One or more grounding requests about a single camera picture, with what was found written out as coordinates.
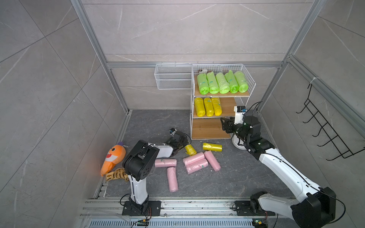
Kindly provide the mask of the yellow roll horizontal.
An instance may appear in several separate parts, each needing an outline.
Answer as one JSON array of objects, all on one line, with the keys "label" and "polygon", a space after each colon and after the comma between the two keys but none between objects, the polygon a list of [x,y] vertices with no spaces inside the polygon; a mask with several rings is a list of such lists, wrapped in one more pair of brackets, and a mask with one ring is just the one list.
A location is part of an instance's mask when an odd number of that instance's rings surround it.
[{"label": "yellow roll horizontal", "polygon": [[221,152],[222,151],[222,145],[204,142],[202,144],[202,149],[205,150],[205,151]]},{"label": "yellow roll horizontal", "polygon": [[189,156],[193,156],[197,154],[197,151],[193,148],[191,144],[185,146],[186,153]]}]

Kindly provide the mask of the yellow roll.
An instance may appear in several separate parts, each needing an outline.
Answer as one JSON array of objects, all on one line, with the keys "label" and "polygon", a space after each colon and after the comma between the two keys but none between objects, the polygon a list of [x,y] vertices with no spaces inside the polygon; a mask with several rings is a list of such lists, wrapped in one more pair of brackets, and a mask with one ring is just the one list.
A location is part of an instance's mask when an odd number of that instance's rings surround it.
[{"label": "yellow roll", "polygon": [[206,115],[208,117],[214,116],[214,108],[213,108],[212,100],[210,98],[206,97],[206,98],[204,98],[203,102],[204,102]]},{"label": "yellow roll", "polygon": [[196,97],[194,99],[194,107],[195,111],[198,117],[204,117],[205,116],[205,107],[204,107],[204,101],[201,97]]}]

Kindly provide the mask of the yellow roll diagonal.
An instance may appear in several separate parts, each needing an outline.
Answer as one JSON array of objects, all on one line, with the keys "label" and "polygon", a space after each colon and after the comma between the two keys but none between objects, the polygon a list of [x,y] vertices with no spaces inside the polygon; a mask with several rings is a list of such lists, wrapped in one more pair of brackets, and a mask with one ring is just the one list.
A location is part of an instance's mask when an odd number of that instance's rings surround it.
[{"label": "yellow roll diagonal", "polygon": [[212,100],[212,105],[213,105],[213,108],[214,108],[215,116],[221,116],[222,107],[221,107],[220,98],[219,97],[212,97],[211,100]]}]

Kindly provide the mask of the green roll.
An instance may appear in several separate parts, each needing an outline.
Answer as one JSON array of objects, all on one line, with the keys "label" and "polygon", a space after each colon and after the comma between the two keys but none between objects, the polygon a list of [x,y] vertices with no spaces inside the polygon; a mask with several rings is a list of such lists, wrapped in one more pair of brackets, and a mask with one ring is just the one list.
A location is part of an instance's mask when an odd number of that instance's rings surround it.
[{"label": "green roll", "polygon": [[218,83],[219,92],[221,94],[227,94],[228,92],[230,92],[230,85],[227,82],[223,73],[216,74],[216,80]]},{"label": "green roll", "polygon": [[205,73],[201,73],[197,76],[197,83],[201,95],[207,95],[210,92],[207,75]]},{"label": "green roll", "polygon": [[217,94],[219,93],[220,89],[215,77],[214,72],[207,73],[207,81],[209,85],[209,90],[211,94]]},{"label": "green roll", "polygon": [[229,84],[230,92],[232,94],[236,94],[239,91],[239,85],[236,81],[233,71],[229,70],[229,72],[226,73],[224,76],[225,76],[226,81]]}]

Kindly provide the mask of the pink roll diagonal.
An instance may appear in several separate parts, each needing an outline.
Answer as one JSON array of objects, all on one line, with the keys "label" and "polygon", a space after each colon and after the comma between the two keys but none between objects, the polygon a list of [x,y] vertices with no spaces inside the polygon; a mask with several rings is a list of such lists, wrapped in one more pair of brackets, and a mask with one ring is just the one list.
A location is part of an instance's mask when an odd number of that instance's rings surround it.
[{"label": "pink roll diagonal", "polygon": [[211,151],[204,152],[204,156],[215,172],[221,170],[221,165]]}]

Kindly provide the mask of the green roll diagonal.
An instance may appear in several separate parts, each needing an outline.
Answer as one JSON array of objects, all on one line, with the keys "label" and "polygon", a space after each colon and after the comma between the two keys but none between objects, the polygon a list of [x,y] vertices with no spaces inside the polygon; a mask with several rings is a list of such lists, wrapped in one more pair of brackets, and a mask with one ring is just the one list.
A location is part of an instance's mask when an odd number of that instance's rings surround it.
[{"label": "green roll diagonal", "polygon": [[239,92],[240,93],[247,92],[249,90],[249,84],[246,80],[245,74],[242,71],[237,71],[234,73],[234,76],[239,86]]}]

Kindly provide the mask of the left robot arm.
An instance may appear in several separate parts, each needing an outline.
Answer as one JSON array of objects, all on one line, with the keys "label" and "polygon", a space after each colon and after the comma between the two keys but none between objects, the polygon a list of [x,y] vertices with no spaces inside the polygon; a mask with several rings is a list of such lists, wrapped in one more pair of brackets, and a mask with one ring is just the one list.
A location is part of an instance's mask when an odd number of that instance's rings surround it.
[{"label": "left robot arm", "polygon": [[192,142],[188,134],[174,128],[170,129],[170,135],[166,142],[160,144],[139,140],[124,159],[123,167],[131,185],[129,200],[132,205],[142,207],[148,204],[146,178],[156,159],[170,158]]}]

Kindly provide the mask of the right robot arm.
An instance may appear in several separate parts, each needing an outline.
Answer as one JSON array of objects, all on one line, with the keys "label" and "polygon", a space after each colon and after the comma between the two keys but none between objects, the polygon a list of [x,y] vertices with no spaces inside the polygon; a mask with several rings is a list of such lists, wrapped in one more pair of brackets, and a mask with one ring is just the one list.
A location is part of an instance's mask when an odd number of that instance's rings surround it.
[{"label": "right robot arm", "polygon": [[223,131],[237,141],[236,147],[266,165],[295,197],[288,199],[261,191],[250,198],[252,214],[273,212],[294,220],[301,228],[321,228],[335,222],[335,192],[329,187],[320,187],[292,166],[279,149],[261,136],[257,117],[237,112],[235,117],[222,117],[220,121]]}]

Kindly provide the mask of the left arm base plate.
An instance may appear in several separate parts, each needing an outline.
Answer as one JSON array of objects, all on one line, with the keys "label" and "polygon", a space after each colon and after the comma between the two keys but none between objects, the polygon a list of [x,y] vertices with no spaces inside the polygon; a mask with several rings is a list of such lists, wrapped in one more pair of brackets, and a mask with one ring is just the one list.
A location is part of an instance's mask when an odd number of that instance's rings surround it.
[{"label": "left arm base plate", "polygon": [[123,206],[122,215],[126,216],[160,216],[161,201],[152,200],[143,204],[134,201],[126,201]]}]

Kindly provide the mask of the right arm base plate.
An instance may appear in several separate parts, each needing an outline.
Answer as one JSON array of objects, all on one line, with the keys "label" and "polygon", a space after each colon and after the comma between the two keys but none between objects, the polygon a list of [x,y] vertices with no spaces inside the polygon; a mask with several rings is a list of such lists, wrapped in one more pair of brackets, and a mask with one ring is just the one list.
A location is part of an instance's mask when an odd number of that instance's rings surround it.
[{"label": "right arm base plate", "polygon": [[237,200],[232,205],[232,210],[238,216],[275,216],[271,211],[265,211],[256,201]]}]

